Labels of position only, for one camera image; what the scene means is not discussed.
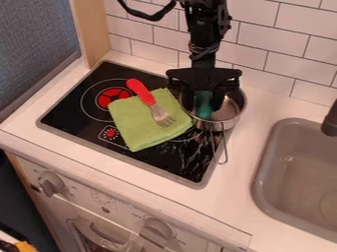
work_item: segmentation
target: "red burner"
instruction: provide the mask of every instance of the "red burner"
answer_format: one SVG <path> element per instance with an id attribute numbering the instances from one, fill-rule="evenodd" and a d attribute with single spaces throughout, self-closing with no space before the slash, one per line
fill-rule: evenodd
<path id="1" fill-rule="evenodd" d="M 119 88 L 111 88 L 111 89 L 103 91 L 98 96 L 98 104 L 101 108 L 107 109 L 107 106 L 114 100 L 117 100 L 119 98 L 129 98 L 131 96 L 132 94 L 128 90 L 119 89 Z"/>

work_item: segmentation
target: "red brush handle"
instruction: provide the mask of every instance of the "red brush handle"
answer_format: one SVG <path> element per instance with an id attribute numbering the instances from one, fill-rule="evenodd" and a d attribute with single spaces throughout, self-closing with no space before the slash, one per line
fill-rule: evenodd
<path id="1" fill-rule="evenodd" d="M 129 79 L 126 81 L 126 86 L 131 91 L 136 93 L 136 95 L 140 97 L 145 104 L 150 106 L 156 103 L 154 96 L 150 93 L 148 88 L 146 88 L 141 81 L 137 79 Z"/>

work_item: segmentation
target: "green towel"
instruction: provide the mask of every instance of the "green towel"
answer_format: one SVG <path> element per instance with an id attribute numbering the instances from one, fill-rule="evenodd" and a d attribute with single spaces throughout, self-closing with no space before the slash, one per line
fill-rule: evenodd
<path id="1" fill-rule="evenodd" d="M 173 139 L 192 126 L 191 118 L 181 109 L 168 89 L 158 89 L 151 93 L 157 104 L 175 119 L 172 125 L 158 125 L 152 117 L 150 107 L 138 96 L 118 99 L 108 106 L 114 123 L 131 152 Z"/>

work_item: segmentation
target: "sink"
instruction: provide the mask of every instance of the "sink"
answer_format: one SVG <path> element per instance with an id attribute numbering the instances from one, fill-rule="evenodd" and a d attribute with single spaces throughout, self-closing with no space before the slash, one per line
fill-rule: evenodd
<path id="1" fill-rule="evenodd" d="M 299 118 L 273 127 L 252 182 L 269 217 L 337 243 L 337 138 Z"/>

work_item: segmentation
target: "black stovetop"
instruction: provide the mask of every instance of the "black stovetop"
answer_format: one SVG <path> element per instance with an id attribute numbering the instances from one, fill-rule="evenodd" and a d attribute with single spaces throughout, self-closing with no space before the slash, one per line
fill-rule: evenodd
<path id="1" fill-rule="evenodd" d="M 74 137 L 74 141 L 82 139 L 95 150 L 119 153 L 149 164 L 155 167 L 154 169 L 165 170 L 196 183 L 200 182 L 213 157 L 214 147 L 211 140 L 214 140 L 217 148 L 222 136 L 211 137 L 210 134 L 192 127 L 171 141 L 140 152 L 130 152 L 106 107 L 117 98 L 135 95 L 126 88 L 126 80 L 133 78 L 142 81 L 150 90 L 167 86 L 167 79 L 163 77 L 102 62 L 47 112 L 40 123 L 56 129 L 53 131 L 56 134 L 67 138 Z"/>

